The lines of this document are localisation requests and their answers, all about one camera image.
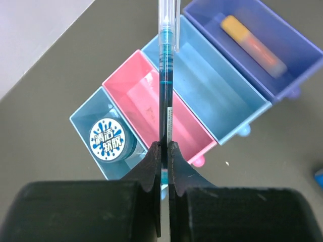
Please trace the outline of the orange highlighter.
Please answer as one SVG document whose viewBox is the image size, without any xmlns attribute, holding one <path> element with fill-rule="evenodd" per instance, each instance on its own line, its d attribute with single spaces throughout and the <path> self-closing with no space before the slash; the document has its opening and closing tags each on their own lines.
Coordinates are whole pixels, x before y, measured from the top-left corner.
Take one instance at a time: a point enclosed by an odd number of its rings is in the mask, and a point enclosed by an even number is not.
<svg viewBox="0 0 323 242">
<path fill-rule="evenodd" d="M 233 15 L 222 20 L 221 28 L 273 78 L 286 72 L 287 66 Z"/>
</svg>

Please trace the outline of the blue slime jar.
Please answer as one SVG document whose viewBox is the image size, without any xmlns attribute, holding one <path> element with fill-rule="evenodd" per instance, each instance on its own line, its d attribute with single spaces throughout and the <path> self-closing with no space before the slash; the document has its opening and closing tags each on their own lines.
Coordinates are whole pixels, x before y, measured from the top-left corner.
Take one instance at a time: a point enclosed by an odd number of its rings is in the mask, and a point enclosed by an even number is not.
<svg viewBox="0 0 323 242">
<path fill-rule="evenodd" d="M 116 162 L 132 156 L 137 140 L 120 118 L 102 118 L 89 133 L 92 153 L 101 161 Z"/>
</svg>

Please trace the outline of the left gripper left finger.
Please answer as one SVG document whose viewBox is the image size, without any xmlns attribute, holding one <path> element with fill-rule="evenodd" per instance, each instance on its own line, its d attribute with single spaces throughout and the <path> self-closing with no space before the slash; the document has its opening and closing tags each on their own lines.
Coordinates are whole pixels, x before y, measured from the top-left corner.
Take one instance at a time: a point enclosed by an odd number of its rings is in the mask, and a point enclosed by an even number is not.
<svg viewBox="0 0 323 242">
<path fill-rule="evenodd" d="M 161 145 L 122 179 L 35 181 L 23 186 L 1 225 L 1 241 L 157 241 Z"/>
</svg>

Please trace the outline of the dark blue pen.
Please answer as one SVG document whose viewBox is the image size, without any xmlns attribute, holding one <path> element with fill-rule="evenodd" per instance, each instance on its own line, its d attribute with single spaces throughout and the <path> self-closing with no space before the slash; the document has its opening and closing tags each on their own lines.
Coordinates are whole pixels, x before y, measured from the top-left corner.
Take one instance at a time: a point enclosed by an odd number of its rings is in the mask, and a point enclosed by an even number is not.
<svg viewBox="0 0 323 242">
<path fill-rule="evenodd" d="M 159 139 L 161 184 L 168 184 L 168 144 L 173 137 L 174 53 L 179 52 L 180 1 L 158 2 Z"/>
</svg>

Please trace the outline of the pink drawer box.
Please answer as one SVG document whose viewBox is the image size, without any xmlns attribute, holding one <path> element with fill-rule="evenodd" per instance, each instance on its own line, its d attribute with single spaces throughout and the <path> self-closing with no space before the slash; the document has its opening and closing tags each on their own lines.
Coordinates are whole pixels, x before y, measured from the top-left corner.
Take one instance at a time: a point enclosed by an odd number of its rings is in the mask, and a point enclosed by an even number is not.
<svg viewBox="0 0 323 242">
<path fill-rule="evenodd" d="M 159 139 L 159 72 L 141 50 L 129 56 L 102 84 L 146 146 Z M 217 142 L 184 101 L 173 94 L 173 140 L 196 167 Z"/>
</svg>

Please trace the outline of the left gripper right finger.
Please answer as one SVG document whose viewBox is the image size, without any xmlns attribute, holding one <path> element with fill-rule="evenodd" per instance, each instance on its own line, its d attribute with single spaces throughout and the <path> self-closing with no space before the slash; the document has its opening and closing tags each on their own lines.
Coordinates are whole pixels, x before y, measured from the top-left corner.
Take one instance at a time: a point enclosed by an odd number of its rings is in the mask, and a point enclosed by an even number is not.
<svg viewBox="0 0 323 242">
<path fill-rule="evenodd" d="M 322 241 L 305 197 L 291 188 L 217 187 L 168 146 L 171 241 Z"/>
</svg>

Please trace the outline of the purple drawer box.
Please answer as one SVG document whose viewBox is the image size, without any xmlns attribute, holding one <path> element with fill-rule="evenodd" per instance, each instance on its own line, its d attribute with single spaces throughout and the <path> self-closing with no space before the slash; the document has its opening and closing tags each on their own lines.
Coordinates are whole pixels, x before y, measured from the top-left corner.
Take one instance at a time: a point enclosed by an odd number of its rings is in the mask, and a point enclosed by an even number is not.
<svg viewBox="0 0 323 242">
<path fill-rule="evenodd" d="M 184 15 L 272 103 L 298 98 L 300 85 L 322 67 L 322 50 L 261 1 L 192 1 Z M 245 52 L 221 28 L 228 15 L 271 50 L 286 72 L 273 78 Z"/>
</svg>

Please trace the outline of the grey blue glue stick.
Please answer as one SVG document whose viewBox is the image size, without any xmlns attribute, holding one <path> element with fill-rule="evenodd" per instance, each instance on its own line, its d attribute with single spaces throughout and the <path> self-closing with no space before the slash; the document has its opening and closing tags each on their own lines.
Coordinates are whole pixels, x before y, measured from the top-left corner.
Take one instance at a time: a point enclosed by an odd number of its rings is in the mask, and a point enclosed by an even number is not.
<svg viewBox="0 0 323 242">
<path fill-rule="evenodd" d="M 323 168 L 314 173 L 314 179 L 321 189 L 323 189 Z"/>
</svg>

